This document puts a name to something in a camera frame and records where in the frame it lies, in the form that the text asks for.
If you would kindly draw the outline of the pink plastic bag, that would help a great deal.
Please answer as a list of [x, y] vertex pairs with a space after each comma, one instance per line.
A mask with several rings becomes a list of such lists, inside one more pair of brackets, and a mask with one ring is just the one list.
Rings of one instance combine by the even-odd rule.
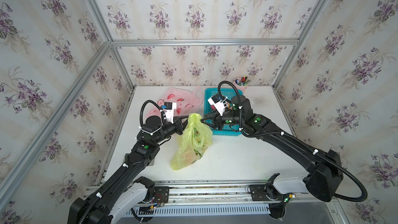
[[169, 88], [166, 93], [155, 100], [159, 106], [162, 106], [165, 102], [176, 103], [177, 107], [174, 111], [174, 116], [198, 113], [203, 101], [204, 97], [200, 86], [197, 86], [193, 91]]

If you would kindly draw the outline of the yellow-green plastic bag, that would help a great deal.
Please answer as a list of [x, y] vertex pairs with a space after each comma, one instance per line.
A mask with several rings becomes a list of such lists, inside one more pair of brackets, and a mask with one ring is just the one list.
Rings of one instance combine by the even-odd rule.
[[188, 124], [179, 139], [179, 147], [173, 156], [170, 167], [174, 171], [186, 168], [200, 160], [205, 151], [212, 145], [213, 132], [201, 122], [202, 116], [192, 113]]

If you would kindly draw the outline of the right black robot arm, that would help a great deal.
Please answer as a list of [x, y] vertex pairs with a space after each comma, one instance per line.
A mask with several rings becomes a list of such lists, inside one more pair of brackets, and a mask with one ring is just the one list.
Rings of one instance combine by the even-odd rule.
[[[202, 123], [215, 130], [229, 126], [232, 131], [241, 133], [246, 138], [258, 139], [279, 149], [306, 170], [303, 178], [288, 183], [277, 180], [277, 174], [271, 177], [271, 184], [266, 186], [268, 196], [302, 192], [311, 194], [323, 202], [333, 198], [349, 202], [363, 202], [368, 198], [365, 186], [347, 169], [343, 168], [339, 154], [333, 150], [325, 152], [315, 148], [280, 128], [269, 118], [256, 114], [250, 100], [240, 94], [238, 89], [226, 80], [221, 81], [215, 93], [206, 95], [213, 111], [205, 113]], [[337, 190], [344, 177], [351, 179], [360, 189], [358, 197], [344, 196]]]

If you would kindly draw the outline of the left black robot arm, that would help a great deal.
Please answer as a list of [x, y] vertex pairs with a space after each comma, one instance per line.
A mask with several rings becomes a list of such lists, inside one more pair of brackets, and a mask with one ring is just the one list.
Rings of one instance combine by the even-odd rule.
[[136, 144], [125, 154], [119, 169], [94, 193], [70, 206], [69, 224], [116, 224], [134, 205], [152, 200], [154, 182], [138, 175], [156, 157], [160, 146], [172, 135], [182, 135], [188, 124], [187, 116], [174, 116], [175, 102], [156, 107], [159, 116], [140, 119]]

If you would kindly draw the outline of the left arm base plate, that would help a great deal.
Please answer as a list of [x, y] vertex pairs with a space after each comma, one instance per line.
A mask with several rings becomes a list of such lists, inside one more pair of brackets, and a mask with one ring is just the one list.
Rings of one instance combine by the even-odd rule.
[[170, 195], [170, 187], [162, 186], [150, 189], [147, 193], [146, 198], [140, 202], [140, 204], [150, 204], [150, 205], [164, 205], [168, 203]]

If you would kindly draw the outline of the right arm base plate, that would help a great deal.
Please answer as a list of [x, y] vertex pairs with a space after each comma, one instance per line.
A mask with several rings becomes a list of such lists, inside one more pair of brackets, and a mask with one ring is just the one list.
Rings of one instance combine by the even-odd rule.
[[248, 192], [253, 201], [276, 201], [287, 203], [295, 198], [294, 194], [282, 194], [272, 184], [249, 185]]

